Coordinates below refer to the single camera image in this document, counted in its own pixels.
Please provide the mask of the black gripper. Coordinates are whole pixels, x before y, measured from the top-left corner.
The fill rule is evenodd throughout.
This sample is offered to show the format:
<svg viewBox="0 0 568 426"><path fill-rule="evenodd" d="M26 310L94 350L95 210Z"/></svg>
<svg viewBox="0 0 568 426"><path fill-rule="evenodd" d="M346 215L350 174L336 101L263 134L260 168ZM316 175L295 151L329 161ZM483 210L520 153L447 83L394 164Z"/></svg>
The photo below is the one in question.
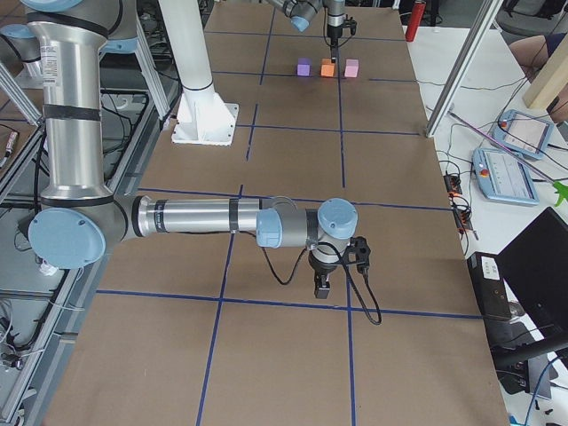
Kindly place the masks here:
<svg viewBox="0 0 568 426"><path fill-rule="evenodd" d="M327 37L329 38L330 44L330 59L331 61L337 61L338 58L338 46L340 38L343 35L343 26L331 26L327 25Z"/></svg>

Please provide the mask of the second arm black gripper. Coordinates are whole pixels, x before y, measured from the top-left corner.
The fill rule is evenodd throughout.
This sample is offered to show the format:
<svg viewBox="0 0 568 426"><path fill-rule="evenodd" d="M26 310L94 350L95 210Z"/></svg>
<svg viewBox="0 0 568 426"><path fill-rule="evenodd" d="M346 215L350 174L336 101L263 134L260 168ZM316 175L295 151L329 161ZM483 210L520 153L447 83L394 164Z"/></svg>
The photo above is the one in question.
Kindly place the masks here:
<svg viewBox="0 0 568 426"><path fill-rule="evenodd" d="M332 248L315 248L310 251L308 261L314 271L314 296L327 299L330 292L328 276L341 264L343 252Z"/></svg>

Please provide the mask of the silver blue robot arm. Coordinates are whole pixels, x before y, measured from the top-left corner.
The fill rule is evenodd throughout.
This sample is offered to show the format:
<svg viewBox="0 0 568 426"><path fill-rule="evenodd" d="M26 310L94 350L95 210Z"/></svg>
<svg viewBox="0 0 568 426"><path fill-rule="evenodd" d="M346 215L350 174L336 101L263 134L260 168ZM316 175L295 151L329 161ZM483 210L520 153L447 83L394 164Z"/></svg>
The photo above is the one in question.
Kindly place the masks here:
<svg viewBox="0 0 568 426"><path fill-rule="evenodd" d="M330 47L339 47L339 41L343 36L343 29L346 27L347 20L343 0L268 0L267 3L283 13L300 32L305 31L320 10L323 9L326 15L324 18L325 35L329 39Z"/></svg>

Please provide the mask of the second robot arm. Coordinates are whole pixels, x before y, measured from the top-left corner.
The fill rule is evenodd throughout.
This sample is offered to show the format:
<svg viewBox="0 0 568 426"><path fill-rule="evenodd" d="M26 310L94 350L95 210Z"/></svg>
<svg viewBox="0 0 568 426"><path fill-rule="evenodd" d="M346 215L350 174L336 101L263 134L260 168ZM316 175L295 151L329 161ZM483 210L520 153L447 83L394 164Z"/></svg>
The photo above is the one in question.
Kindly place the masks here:
<svg viewBox="0 0 568 426"><path fill-rule="evenodd" d="M303 253L314 270L314 294L327 298L329 274L348 264L368 283L370 251L355 238L355 207L333 198L318 209L300 209L286 197L157 200L114 195L105 184L99 53L126 23L125 1L21 1L28 27L40 44L43 117L50 181L41 210L28 226L35 253L59 269L98 262L108 249L152 233L256 236L272 275L281 285L294 277ZM159 1L183 88L173 142L229 146L237 104L225 103L214 87L198 1ZM301 247L287 280L276 275L266 248Z"/></svg>

